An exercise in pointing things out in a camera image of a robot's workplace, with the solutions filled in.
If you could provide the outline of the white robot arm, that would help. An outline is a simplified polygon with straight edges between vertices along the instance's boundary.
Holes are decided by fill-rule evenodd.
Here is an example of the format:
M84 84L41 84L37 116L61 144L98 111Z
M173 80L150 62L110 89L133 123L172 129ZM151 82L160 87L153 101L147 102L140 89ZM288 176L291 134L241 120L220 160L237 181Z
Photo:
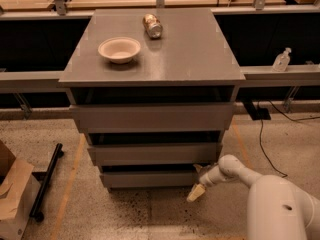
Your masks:
M239 179L249 188L247 240L320 240L320 201L292 182L275 175L262 175L233 155L214 165L194 165L198 181L188 202L208 187Z

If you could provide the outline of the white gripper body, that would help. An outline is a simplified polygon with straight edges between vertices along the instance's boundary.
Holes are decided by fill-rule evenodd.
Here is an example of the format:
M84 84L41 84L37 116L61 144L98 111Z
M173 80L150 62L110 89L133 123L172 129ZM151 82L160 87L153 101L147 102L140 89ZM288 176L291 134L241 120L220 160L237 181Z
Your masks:
M197 172L198 182L204 187L212 187L223 180L223 175L218 165L200 166Z

